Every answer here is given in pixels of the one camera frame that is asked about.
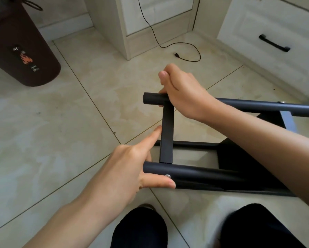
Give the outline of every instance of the black drawer handle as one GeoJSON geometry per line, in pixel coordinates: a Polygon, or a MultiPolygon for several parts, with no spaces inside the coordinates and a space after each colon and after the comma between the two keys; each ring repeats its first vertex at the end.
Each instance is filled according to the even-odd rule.
{"type": "Polygon", "coordinates": [[[278,48],[278,49],[280,49],[280,50],[282,50],[284,52],[288,52],[291,49],[290,47],[287,47],[287,46],[286,47],[282,47],[282,46],[280,46],[280,45],[278,45],[278,44],[276,44],[276,43],[274,43],[272,41],[269,41],[268,39],[266,39],[266,36],[264,34],[261,34],[259,36],[259,39],[264,41],[264,42],[267,42],[270,45],[273,45],[275,48],[278,48]]]}

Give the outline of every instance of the flame logo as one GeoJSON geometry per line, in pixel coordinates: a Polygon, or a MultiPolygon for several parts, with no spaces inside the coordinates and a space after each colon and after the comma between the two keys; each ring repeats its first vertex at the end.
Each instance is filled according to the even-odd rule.
{"type": "Polygon", "coordinates": [[[28,56],[26,56],[22,53],[20,54],[20,57],[21,57],[21,60],[23,61],[24,64],[28,64],[30,62],[33,62],[33,60],[30,57],[28,57],[28,56]]]}

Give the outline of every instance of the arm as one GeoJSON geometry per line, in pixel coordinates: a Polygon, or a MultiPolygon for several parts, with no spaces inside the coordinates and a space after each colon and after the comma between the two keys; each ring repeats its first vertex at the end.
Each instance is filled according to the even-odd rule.
{"type": "Polygon", "coordinates": [[[175,188],[172,179],[143,172],[143,163],[151,161],[149,150],[160,134],[158,126],[140,143],[116,147],[81,194],[59,209],[24,248],[88,247],[141,188],[175,188]]]}
{"type": "Polygon", "coordinates": [[[309,138],[220,102],[176,65],[159,77],[179,112],[230,138],[309,205],[309,138]]]}

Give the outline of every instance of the cabinet door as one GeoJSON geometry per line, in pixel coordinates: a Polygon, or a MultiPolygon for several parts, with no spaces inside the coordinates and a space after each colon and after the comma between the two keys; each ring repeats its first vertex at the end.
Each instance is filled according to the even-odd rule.
{"type": "Polygon", "coordinates": [[[280,0],[232,0],[218,39],[309,97],[309,12],[280,0]]]}
{"type": "MultiPolygon", "coordinates": [[[[154,25],[191,10],[194,0],[140,0],[143,14],[149,24],[154,25]]],[[[149,25],[144,21],[138,0],[121,0],[127,35],[140,31],[149,25]]]]}

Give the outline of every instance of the tiled floor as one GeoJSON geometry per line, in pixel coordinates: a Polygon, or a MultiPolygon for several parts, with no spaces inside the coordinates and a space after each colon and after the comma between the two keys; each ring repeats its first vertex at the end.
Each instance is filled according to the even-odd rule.
{"type": "MultiPolygon", "coordinates": [[[[298,103],[195,33],[177,40],[194,43],[202,60],[175,58],[173,52],[197,55],[192,47],[173,45],[126,61],[90,28],[51,46],[62,71],[49,84],[25,87],[0,70],[0,247],[24,245],[78,195],[119,142],[138,142],[160,124],[162,108],[144,105],[142,95],[161,89],[157,73],[170,62],[192,72],[216,97],[298,103]]],[[[309,119],[295,119],[309,137],[309,119]]],[[[175,112],[175,140],[224,138],[175,112]]],[[[157,148],[152,155],[158,156],[157,148]]],[[[174,150],[174,162],[217,166],[216,154],[205,151],[174,150]]],[[[252,202],[265,205],[309,247],[309,207],[297,198],[168,189],[141,190],[91,247],[109,247],[117,223],[143,202],[163,216],[169,247],[211,247],[227,214],[252,202]]]]}

